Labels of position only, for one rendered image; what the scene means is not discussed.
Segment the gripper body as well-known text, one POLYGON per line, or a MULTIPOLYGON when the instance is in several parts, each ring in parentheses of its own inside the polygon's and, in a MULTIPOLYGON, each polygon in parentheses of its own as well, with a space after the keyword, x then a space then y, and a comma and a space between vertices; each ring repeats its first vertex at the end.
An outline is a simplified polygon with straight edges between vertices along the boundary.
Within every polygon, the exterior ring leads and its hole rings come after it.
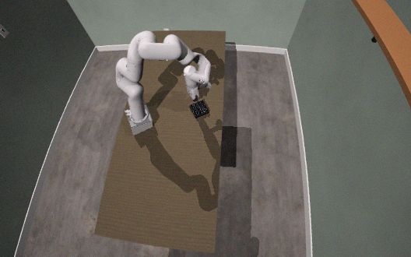
MULTIPOLYGON (((188 88, 189 90, 190 88, 188 88)), ((189 92, 188 92, 189 93, 189 92)), ((199 92, 198 92, 198 86, 194 89, 190 89, 190 93, 189 95, 191 96, 192 100, 195 99, 195 95, 197 95, 199 97, 199 92)))

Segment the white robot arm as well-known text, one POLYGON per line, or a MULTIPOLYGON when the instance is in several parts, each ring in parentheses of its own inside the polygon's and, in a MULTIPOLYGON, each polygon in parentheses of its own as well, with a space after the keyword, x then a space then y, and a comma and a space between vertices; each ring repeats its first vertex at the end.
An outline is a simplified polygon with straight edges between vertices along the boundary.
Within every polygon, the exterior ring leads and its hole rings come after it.
POLYGON ((166 36, 163 43, 157 43, 156 36, 151 31, 138 33, 128 47, 127 58, 121 58, 116 65, 117 86, 128 94, 130 110, 125 113, 131 115, 129 117, 135 123, 144 122, 148 117, 143 102, 144 88, 139 83, 142 78, 144 59, 163 61, 177 59, 182 65, 187 65, 193 59, 198 65, 198 71, 193 65, 184 68, 186 86, 190 89, 197 86, 198 89, 204 86, 212 87, 209 82, 212 66, 204 55, 192 52, 180 38, 173 34, 166 36))

